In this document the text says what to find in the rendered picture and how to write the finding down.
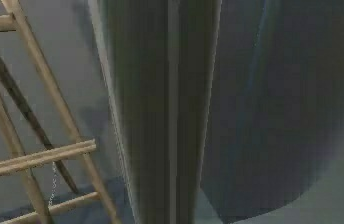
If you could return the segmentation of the light wooden ladder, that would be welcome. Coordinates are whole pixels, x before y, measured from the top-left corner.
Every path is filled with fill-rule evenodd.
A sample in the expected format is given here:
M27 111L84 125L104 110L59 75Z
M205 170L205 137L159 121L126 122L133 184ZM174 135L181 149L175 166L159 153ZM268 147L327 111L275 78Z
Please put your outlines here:
M34 224L35 222L54 224L54 215L70 211L80 205L85 205L95 200L99 200L102 203L110 218L111 224L123 224L113 199L109 195L91 157L91 153L96 150L96 142L93 139L84 140L81 137L80 131L62 96L53 72L24 14L21 3L19 0L0 1L6 10L4 15L0 15L0 32L17 32L20 35L72 140L70 145L60 147L56 147L51 143L0 56L0 82L8 91L16 107L19 108L21 114L25 117L37 138L44 146L42 151L33 154L27 154L24 151L18 133L0 96L0 132L11 153L10 159L0 161L0 176L19 173L22 177L25 192L28 194L30 203L34 208L32 213L3 221L0 224ZM72 157L81 161L91 179L94 191L66 202L52 205L44 199L44 195L32 170L44 164L51 163L59 171L71 191L78 193L79 190L64 165L64 161Z

